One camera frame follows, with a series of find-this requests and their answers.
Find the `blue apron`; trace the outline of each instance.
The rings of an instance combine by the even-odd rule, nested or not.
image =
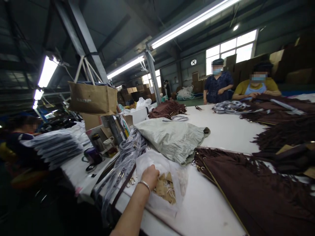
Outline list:
[[[266,90],[267,90],[267,87],[266,87],[266,85],[264,83],[262,83],[262,87],[260,89],[252,89],[252,88],[250,88],[250,83],[249,83],[249,85],[248,85],[244,95],[250,95],[253,92],[258,92],[258,93],[262,94]],[[241,101],[250,100],[250,99],[252,99],[252,97],[243,98],[243,99],[241,99]]]

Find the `jute bag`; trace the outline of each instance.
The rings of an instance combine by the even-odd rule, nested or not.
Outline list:
[[[84,67],[83,60],[86,63],[87,70]],[[93,85],[77,84],[80,68],[83,66],[84,72],[89,72]],[[102,82],[88,60],[81,57],[78,70],[74,82],[68,82],[70,85],[71,103],[70,111],[83,112],[92,115],[114,115],[116,114],[117,90],[109,86],[97,86],[92,77],[91,70],[94,72],[98,80]]]

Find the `brown leather strap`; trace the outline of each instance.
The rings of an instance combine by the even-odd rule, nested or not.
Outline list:
[[[120,190],[118,191],[118,193],[117,193],[117,195],[116,195],[116,197],[115,197],[115,199],[114,199],[114,201],[113,201],[113,203],[112,203],[112,213],[115,212],[115,205],[116,205],[116,203],[117,203],[117,201],[118,201],[118,199],[119,199],[121,193],[122,193],[123,190],[125,189],[127,183],[130,181],[130,179],[131,179],[131,177],[132,177],[132,174],[133,174],[134,171],[135,171],[135,168],[136,168],[136,164],[134,164],[134,166],[133,166],[132,170],[130,171],[129,175],[127,176],[125,182],[122,184]]]

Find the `window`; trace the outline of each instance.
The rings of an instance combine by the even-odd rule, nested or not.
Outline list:
[[[249,60],[253,55],[254,42],[257,39],[258,30],[251,31],[239,37],[231,39],[206,50],[206,73],[212,74],[211,63],[219,58],[237,54],[236,63]]]
[[[157,84],[158,87],[161,87],[161,75],[160,75],[160,70],[155,71],[155,76],[157,77]],[[151,79],[151,74],[146,74],[142,76],[142,82],[143,84],[149,84],[150,87],[153,87],[152,79]]]

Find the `yellow shirt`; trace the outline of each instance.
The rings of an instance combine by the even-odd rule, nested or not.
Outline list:
[[[125,109],[130,110],[130,109],[131,109],[131,107],[130,107],[130,106],[125,106]]]
[[[236,87],[234,94],[245,95],[245,92],[249,85],[249,79],[243,82],[240,82],[239,85]],[[266,78],[265,85],[267,90],[269,91],[278,91],[278,85],[272,78]],[[262,87],[262,83],[257,87],[250,86],[251,89],[260,89]]]

